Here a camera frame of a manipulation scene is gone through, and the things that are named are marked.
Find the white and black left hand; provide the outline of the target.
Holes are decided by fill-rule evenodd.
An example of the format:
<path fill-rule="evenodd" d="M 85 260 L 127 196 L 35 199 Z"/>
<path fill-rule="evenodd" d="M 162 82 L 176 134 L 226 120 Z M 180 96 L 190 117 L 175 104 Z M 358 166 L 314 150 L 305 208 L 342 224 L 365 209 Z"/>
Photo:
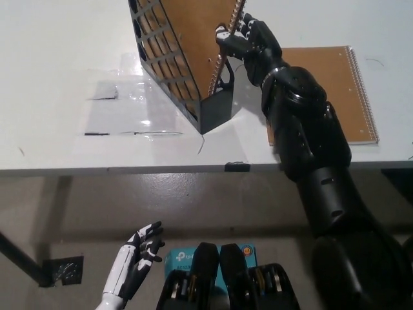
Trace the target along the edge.
<path fill-rule="evenodd" d="M 131 300 L 141 287 L 154 263 L 161 263 L 159 250 L 165 246 L 161 239 L 162 222 L 150 223 L 129 237 L 121 246 L 112 264 L 102 297 Z"/>

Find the black and white right hand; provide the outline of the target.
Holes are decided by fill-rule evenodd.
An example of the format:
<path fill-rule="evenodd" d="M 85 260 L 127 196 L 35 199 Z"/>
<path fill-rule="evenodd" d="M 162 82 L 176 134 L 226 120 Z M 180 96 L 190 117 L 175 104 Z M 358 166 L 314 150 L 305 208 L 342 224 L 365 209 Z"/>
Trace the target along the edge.
<path fill-rule="evenodd" d="M 249 82 L 260 87 L 273 72 L 287 68 L 283 51 L 275 35 L 264 21 L 245 13 L 233 34 L 221 23 L 216 28 L 216 43 L 224 56 L 242 60 Z"/>

